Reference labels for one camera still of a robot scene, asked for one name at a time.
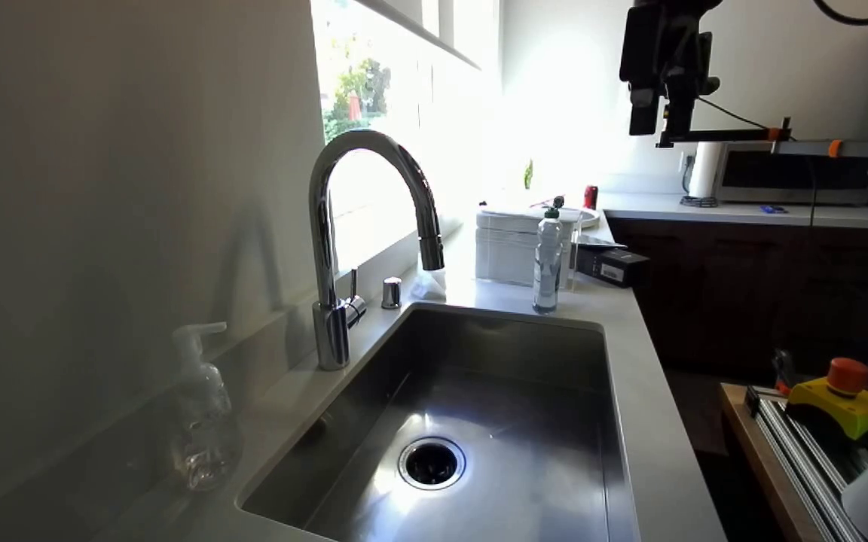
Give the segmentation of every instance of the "soap dispenser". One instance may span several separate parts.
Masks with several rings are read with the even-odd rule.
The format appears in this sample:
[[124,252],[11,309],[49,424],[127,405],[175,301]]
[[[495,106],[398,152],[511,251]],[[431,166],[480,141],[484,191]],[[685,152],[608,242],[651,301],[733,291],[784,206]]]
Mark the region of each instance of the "soap dispenser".
[[173,468],[186,490],[219,487],[241,458],[241,433],[232,420],[225,382],[201,349],[201,337],[222,330],[225,322],[205,322],[182,324],[173,334],[183,363],[175,388],[182,428],[173,438]]

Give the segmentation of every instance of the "stainless steel sink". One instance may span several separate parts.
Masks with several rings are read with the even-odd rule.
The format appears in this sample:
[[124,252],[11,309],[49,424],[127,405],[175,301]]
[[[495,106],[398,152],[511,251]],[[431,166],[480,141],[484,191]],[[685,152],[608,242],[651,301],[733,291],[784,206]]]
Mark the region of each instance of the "stainless steel sink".
[[243,508],[335,540],[634,540],[600,324],[413,307]]

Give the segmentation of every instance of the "window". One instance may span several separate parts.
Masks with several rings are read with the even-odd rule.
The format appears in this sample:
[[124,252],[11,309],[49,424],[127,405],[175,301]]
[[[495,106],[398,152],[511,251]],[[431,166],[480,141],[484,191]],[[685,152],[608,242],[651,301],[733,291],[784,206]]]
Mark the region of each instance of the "window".
[[[408,33],[352,0],[313,0],[322,140],[379,129],[425,169],[447,218],[490,191],[490,97],[482,68]],[[413,206],[396,169],[351,155],[333,178],[341,271],[413,231]]]

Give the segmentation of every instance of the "dark wood cabinet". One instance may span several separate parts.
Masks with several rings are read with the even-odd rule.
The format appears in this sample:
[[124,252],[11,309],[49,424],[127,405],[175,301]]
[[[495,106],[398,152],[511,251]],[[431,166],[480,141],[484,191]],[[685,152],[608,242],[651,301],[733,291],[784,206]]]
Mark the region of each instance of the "dark wood cabinet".
[[868,358],[868,231],[611,221],[651,257],[636,287],[665,369],[771,381],[771,354],[801,370]]

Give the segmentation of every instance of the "dish soap bottle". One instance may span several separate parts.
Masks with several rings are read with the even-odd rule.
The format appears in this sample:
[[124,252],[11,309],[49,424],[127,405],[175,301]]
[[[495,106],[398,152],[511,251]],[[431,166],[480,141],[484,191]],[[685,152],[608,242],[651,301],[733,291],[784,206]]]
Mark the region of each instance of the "dish soap bottle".
[[205,363],[201,337],[222,334],[225,322],[182,324],[175,345],[183,381],[175,393],[182,431],[173,438],[173,468],[186,490],[215,490],[241,462],[241,433],[216,364]]
[[560,221],[558,209],[548,209],[536,227],[535,251],[535,309],[552,313],[558,307],[560,280]]

